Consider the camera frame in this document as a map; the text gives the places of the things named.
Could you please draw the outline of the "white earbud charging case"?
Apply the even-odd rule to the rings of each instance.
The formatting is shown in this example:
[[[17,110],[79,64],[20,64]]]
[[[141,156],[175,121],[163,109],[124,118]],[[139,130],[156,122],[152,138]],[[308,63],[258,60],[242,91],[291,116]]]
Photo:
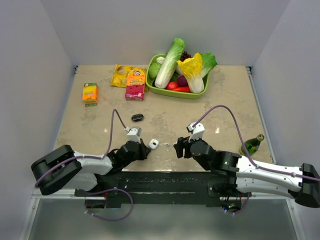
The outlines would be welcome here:
[[[159,141],[157,139],[152,139],[149,144],[148,144],[148,147],[151,149],[151,150],[155,150],[157,149],[159,146]]]

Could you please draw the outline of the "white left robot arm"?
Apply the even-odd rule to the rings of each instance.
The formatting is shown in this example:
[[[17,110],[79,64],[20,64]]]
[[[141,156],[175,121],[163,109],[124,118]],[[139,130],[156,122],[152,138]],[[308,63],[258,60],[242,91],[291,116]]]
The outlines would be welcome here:
[[[132,162],[147,159],[150,152],[142,139],[140,142],[129,140],[106,156],[85,155],[65,144],[35,161],[30,168],[36,180],[35,187],[44,196],[63,188],[81,189],[99,196],[104,184],[97,175],[118,174]]]

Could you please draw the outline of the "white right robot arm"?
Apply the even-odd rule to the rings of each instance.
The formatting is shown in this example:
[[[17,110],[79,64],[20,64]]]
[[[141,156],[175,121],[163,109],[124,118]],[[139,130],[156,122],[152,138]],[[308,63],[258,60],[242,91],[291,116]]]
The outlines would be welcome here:
[[[178,158],[193,158],[205,171],[225,176],[227,181],[216,190],[227,196],[260,192],[291,198],[304,207],[320,206],[320,176],[311,164],[292,167],[256,161],[214,150],[201,138],[179,137],[173,147]]]

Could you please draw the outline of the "orange toy carrot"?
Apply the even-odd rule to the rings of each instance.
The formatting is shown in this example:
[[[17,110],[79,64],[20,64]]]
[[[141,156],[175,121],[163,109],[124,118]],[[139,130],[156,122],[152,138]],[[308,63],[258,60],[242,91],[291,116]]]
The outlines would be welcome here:
[[[172,91],[182,92],[182,93],[190,93],[191,92],[191,90],[188,86],[177,87],[177,88],[173,89]]]

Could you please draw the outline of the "green plastic tray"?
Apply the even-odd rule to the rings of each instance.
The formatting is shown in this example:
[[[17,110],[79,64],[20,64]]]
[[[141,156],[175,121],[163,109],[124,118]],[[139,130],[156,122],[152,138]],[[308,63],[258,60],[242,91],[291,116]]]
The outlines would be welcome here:
[[[151,66],[151,64],[156,62],[158,57],[165,57],[165,56],[166,56],[165,54],[157,54],[157,55],[153,56],[149,62],[146,77],[145,77],[145,84],[149,87],[149,90],[155,94],[159,94],[159,95],[163,95],[163,96],[167,96],[167,97],[191,99],[191,100],[195,100],[195,99],[200,98],[206,92],[206,90],[208,88],[209,74],[207,74],[203,78],[204,90],[201,93],[172,91],[172,90],[157,88],[157,87],[153,86],[155,79],[151,78],[149,76],[149,67]]]

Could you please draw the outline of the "red toy tomato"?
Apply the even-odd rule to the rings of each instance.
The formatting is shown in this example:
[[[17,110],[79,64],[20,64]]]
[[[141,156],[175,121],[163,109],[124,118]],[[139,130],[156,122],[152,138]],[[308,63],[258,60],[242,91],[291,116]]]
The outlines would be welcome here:
[[[166,86],[166,90],[170,90],[170,91],[173,91],[175,89],[177,89],[179,87],[179,84],[176,82],[176,81],[171,81],[167,84]]]

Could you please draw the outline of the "purple toy onion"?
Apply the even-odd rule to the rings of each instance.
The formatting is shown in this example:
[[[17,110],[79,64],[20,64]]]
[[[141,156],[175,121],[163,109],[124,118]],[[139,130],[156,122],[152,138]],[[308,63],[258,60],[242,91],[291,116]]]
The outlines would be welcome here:
[[[178,83],[179,87],[188,87],[189,86],[184,75],[179,75],[176,79],[176,82]]]

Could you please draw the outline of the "red snack box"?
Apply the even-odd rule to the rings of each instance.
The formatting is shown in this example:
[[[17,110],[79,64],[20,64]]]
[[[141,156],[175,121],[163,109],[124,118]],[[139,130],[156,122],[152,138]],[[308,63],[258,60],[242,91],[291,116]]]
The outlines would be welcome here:
[[[129,75],[126,82],[125,99],[143,101],[145,96],[145,75]]]

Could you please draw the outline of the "green glass bottle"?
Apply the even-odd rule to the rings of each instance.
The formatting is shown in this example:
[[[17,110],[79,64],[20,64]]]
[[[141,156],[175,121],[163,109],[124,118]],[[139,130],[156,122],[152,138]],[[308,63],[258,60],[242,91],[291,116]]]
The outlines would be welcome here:
[[[245,148],[247,149],[250,156],[255,154],[261,145],[261,142],[265,139],[265,136],[263,134],[257,135],[255,138],[248,139],[244,142]],[[241,145],[239,149],[239,153],[243,156],[246,155],[245,148]]]

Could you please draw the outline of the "orange sponge pack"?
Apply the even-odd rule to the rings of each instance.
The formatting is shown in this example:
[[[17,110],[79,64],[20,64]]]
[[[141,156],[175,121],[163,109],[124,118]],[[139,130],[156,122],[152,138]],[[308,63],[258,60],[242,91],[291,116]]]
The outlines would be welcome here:
[[[99,88],[96,83],[85,83],[82,90],[82,101],[85,107],[98,104]]]

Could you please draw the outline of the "yellow napa cabbage toy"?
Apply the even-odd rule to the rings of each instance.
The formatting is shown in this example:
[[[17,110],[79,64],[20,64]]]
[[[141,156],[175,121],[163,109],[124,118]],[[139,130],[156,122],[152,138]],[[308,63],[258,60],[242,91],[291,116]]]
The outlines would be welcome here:
[[[184,61],[177,60],[177,65],[182,71],[189,89],[194,94],[199,94],[204,90],[204,82],[202,78],[202,56],[197,52],[193,57],[187,58]]]

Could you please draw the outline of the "green round toy vegetable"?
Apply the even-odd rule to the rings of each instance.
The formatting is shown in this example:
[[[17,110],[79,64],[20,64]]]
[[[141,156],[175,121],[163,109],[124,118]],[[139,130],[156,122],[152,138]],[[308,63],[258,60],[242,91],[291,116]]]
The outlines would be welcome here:
[[[161,68],[162,64],[159,63],[159,62],[154,62],[152,63],[149,67],[148,67],[148,75],[154,79],[159,71],[160,71],[160,68]]]

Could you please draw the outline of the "green napa cabbage toy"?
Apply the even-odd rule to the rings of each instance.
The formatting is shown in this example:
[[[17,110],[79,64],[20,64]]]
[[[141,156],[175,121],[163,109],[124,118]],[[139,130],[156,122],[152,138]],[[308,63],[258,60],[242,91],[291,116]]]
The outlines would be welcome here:
[[[164,61],[156,76],[154,85],[157,88],[166,88],[176,70],[176,67],[178,65],[177,61],[180,60],[184,52],[185,46],[186,44],[181,38],[175,38],[173,40],[172,46],[166,54]]]

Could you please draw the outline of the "yellow chips bag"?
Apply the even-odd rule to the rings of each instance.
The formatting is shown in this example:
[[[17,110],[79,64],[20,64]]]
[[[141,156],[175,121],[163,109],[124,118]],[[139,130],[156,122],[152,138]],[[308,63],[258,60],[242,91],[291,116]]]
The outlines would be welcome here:
[[[147,69],[116,64],[113,76],[110,81],[112,87],[126,88],[126,87],[144,87],[145,91],[149,90],[146,85]]]

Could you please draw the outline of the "green lettuce leaf toy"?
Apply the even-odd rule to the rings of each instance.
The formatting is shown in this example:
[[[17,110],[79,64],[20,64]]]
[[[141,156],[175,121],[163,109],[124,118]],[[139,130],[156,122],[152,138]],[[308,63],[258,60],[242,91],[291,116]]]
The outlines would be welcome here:
[[[200,55],[202,58],[201,77],[204,78],[218,63],[216,56],[211,52],[201,53]]]

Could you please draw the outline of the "white toy garlic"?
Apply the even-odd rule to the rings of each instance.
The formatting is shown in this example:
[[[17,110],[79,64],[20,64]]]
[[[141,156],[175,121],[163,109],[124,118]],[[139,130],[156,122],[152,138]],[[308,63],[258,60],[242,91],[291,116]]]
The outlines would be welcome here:
[[[165,60],[165,57],[159,56],[159,57],[156,59],[156,62],[162,65],[163,62],[164,62],[164,60]]]

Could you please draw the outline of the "dark toy grapes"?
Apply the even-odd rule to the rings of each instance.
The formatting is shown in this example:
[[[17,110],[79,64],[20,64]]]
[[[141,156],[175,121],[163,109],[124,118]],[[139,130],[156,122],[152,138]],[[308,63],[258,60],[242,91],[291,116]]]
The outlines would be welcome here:
[[[184,51],[180,57],[180,61],[184,62],[186,59],[191,58],[192,56],[190,54],[188,54],[187,51]]]

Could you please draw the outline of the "black base frame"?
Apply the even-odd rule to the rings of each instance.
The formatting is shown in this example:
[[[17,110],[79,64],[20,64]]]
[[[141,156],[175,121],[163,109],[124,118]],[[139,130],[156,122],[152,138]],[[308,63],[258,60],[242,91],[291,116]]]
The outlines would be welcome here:
[[[89,192],[77,189],[77,197],[105,197],[108,208],[122,204],[205,205],[239,211],[247,193],[236,189],[233,177],[212,172],[124,171],[99,175],[97,186]]]

